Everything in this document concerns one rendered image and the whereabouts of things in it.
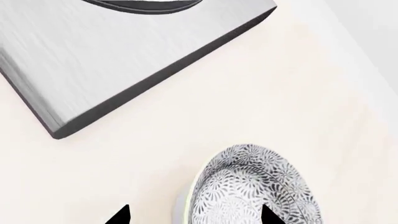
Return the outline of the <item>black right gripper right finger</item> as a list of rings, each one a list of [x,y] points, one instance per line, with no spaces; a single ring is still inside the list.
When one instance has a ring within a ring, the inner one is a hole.
[[[267,205],[262,205],[261,222],[262,224],[285,224]]]

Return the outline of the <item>black white floral patterned bowl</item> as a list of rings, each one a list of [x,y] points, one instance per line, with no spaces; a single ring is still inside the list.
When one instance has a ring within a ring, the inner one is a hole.
[[[323,224],[297,169],[275,151],[233,145],[201,167],[177,198],[172,224],[262,224],[267,205],[285,224]]]

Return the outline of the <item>silver flat stove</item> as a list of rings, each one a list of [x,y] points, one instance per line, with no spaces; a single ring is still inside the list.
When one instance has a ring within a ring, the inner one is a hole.
[[[119,108],[260,24],[274,0],[131,14],[82,0],[0,0],[0,72],[54,139]]]

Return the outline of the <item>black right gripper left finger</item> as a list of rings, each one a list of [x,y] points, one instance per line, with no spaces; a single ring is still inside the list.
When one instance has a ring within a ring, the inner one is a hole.
[[[131,213],[129,205],[123,206],[112,218],[110,218],[105,224],[130,224]]]

